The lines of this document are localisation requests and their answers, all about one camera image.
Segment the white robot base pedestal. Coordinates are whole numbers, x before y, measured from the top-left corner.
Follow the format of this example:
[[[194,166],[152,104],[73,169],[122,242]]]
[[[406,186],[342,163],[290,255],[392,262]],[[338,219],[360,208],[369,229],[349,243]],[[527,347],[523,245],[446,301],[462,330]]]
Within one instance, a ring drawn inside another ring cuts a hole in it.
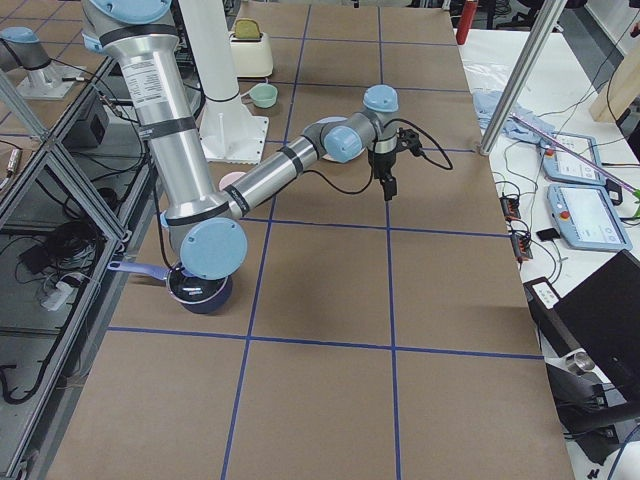
[[[209,161],[257,164],[269,120],[241,100],[230,35],[221,1],[179,3],[205,99],[199,136]]]

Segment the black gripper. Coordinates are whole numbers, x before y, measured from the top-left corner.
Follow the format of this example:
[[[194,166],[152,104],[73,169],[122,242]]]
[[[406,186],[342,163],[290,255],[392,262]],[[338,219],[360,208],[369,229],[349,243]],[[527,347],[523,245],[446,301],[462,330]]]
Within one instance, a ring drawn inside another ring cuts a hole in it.
[[[412,129],[399,128],[394,136],[375,142],[373,148],[367,150],[368,162],[374,178],[381,182],[385,201],[391,201],[397,195],[397,182],[391,170],[397,154],[404,151],[409,151],[414,157],[422,156],[419,134]]]

